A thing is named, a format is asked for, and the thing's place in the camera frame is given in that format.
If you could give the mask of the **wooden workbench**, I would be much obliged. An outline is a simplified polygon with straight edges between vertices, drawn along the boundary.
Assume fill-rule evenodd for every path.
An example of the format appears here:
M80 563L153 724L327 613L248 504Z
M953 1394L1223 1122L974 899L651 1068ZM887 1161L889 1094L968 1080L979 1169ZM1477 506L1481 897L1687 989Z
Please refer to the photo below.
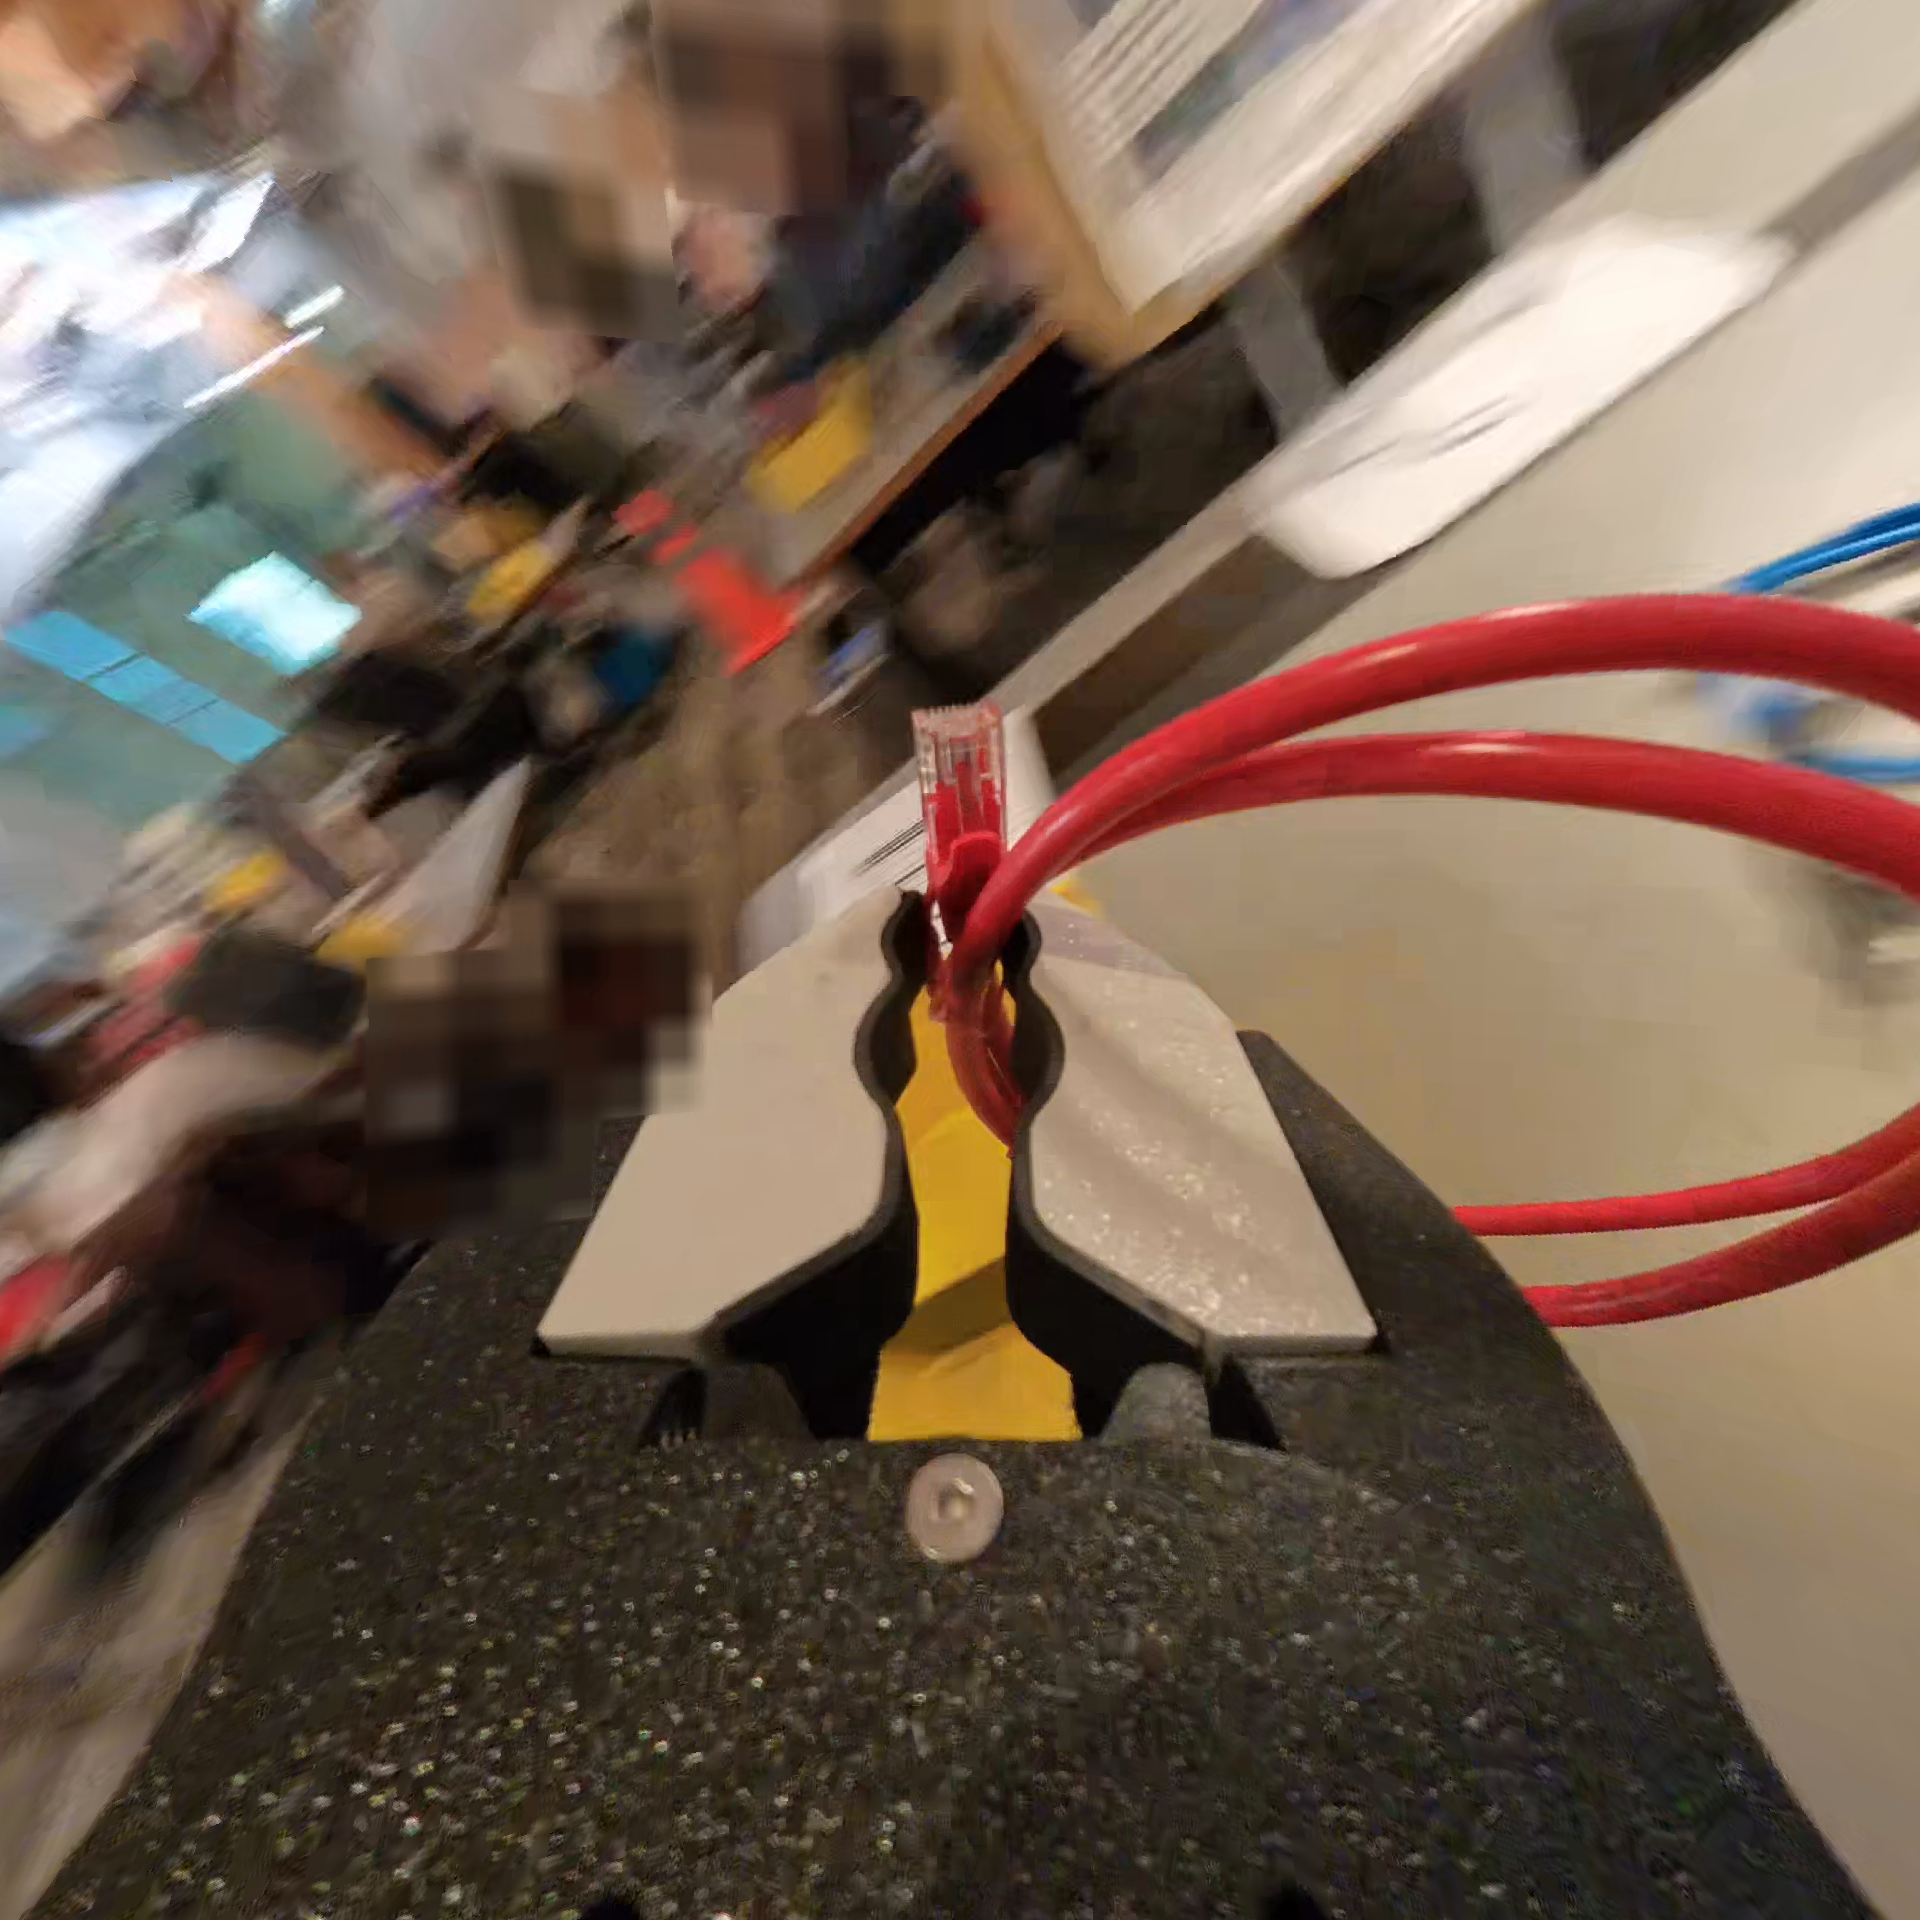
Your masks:
M878 517L887 514L974 421L1047 347L1061 338L1054 320L1028 316L1007 347L982 370L963 370L937 345L937 331L971 298L1027 298L997 256L974 244L901 316L871 349L873 430L869 448L823 493L793 512L761 507L736 488L711 517L716 542L750 563L776 588L831 569Z

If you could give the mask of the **printed paper sheet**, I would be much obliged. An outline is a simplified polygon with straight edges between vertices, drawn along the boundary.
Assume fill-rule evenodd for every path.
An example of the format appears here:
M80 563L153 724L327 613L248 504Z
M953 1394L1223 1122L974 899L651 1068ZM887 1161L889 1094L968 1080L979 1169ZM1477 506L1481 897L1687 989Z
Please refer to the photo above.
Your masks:
M1054 782L1031 708L1001 716L1004 837L1015 843L1054 802ZM904 768L844 821L815 837L736 918L736 970L755 972L782 949L833 921L871 894L924 885L924 806L919 766Z

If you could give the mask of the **white document stand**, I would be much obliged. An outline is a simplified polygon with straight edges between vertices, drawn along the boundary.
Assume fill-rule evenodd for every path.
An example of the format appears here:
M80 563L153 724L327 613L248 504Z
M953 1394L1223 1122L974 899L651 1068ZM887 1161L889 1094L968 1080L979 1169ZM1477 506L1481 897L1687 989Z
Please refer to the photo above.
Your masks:
M1446 89L1481 77L1532 12L1525 6ZM1043 249L1062 275L1049 300L1073 341L1132 361L1262 272L1286 288L1281 244L1336 188L1244 266L1141 309L1117 300L1049 163L1037 108L997 30L997 4L987 4L987 21L979 52L995 59L1015 132L1037 140L1052 220ZM1328 581L1404 557L1763 300L1789 262L1792 244L1774 232L1635 213L1525 224L1406 345L1342 396L1313 400L1307 422L1254 468L1262 537Z

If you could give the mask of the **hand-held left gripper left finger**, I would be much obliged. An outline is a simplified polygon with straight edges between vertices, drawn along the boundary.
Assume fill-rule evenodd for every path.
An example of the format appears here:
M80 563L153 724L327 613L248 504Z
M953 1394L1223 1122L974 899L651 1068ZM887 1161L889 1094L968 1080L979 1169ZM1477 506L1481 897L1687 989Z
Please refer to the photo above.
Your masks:
M632 1137L540 1350L761 1370L814 1434L864 1434L919 1289L897 1117L919 994L919 894L864 897L726 987L692 1094Z

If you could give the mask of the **orange cone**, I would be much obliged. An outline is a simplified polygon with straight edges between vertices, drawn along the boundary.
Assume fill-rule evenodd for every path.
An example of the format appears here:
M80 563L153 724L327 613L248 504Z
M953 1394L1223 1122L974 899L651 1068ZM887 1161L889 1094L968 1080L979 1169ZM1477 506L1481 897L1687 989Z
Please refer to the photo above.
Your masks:
M621 501L612 529L679 589L729 676L747 674L799 632L804 594L766 582L655 488Z

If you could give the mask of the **small yellow bin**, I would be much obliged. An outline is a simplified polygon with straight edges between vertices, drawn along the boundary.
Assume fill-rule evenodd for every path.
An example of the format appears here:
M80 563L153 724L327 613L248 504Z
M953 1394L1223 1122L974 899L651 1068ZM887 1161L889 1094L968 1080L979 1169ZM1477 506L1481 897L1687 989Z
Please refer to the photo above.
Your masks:
M768 441L747 468L747 488L768 512L793 514L865 461L876 446L873 378L859 364L830 368L814 387L804 422Z

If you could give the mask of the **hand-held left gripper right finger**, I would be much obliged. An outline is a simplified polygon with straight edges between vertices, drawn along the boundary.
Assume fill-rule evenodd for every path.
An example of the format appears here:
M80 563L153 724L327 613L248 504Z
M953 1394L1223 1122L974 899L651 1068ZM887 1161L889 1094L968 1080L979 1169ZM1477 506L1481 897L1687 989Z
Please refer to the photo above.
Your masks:
M1006 1301L1104 1434L1141 1376L1206 1434L1268 1434L1253 1366L1374 1360L1381 1326L1231 1020L1105 918L1037 902L1015 949Z

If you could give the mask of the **printed instruction sheet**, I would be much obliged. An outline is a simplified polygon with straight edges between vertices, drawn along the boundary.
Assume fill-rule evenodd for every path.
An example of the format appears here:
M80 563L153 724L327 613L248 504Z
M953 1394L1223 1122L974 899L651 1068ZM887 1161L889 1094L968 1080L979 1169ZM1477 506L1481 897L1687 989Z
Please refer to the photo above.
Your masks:
M1117 300L1244 266L1525 14L1521 3L1019 3L997 30Z

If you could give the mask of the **large yellow plastic bin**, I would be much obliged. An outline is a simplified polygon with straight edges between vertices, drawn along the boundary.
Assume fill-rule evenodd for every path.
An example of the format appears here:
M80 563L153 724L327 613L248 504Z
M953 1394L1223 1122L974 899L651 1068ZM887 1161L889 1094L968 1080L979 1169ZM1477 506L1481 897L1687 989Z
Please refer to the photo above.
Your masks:
M916 1297L879 1350L876 1445L1061 1445L1081 1437L1072 1382L1006 1297L1013 1161L974 1116L928 996L910 1006L915 1069L896 1100L919 1213Z

